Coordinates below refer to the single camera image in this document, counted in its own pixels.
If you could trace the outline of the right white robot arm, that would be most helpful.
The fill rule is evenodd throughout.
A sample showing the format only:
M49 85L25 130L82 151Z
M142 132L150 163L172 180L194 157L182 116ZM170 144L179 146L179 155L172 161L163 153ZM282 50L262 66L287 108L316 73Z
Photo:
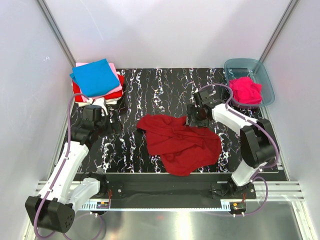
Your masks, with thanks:
M269 120L248 117L221 100L214 100L206 90L193 95L195 104L187 106L186 125L207 128L210 121L219 122L240 137L242 161L223 188L232 198L239 198L245 187L264 168L279 160L279 147Z

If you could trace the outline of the dark red t shirt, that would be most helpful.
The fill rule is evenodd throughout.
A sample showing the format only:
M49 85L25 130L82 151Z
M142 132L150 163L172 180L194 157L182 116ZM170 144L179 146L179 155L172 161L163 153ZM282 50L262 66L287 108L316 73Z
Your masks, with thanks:
M136 127L145 131L151 156L160 156L167 173L185 177L214 165L222 152L220 137L208 128L187 126L187 117L164 114L142 117Z

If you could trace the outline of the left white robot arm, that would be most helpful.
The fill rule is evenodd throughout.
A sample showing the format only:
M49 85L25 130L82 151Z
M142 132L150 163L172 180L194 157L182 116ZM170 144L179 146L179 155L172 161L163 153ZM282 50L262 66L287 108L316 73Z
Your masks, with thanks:
M71 228L76 212L92 197L103 198L110 192L102 173L88 173L74 189L70 187L78 168L100 137L119 134L122 125L114 110L99 105L83 108L78 122L68 127L67 142L51 176L36 196L29 196L25 209L34 233L39 228L65 234Z

